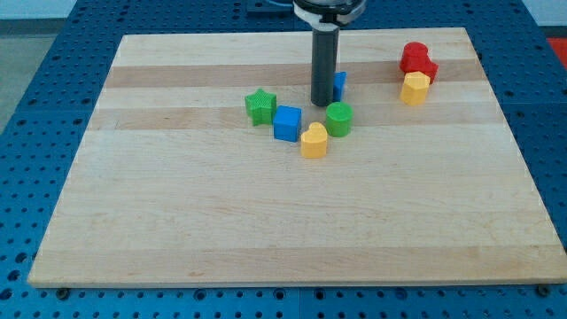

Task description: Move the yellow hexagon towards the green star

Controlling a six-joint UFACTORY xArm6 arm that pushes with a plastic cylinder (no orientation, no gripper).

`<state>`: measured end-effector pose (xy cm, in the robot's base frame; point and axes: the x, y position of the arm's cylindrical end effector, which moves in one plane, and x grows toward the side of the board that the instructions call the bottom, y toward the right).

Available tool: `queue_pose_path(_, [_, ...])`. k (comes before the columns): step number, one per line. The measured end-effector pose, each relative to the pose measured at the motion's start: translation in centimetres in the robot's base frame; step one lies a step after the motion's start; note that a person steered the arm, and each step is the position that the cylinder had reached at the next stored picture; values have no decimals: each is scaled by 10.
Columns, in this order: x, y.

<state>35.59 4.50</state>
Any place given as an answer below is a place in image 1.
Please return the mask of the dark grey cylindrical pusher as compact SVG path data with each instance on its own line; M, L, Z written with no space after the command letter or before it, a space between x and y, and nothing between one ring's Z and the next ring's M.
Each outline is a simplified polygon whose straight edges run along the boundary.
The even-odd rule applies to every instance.
M332 102L339 28L312 32L311 102L326 107Z

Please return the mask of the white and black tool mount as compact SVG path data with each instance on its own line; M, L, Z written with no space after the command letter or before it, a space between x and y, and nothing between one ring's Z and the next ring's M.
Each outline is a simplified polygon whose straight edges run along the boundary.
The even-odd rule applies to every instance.
M366 10L367 0L293 0L295 15L310 26L346 26Z

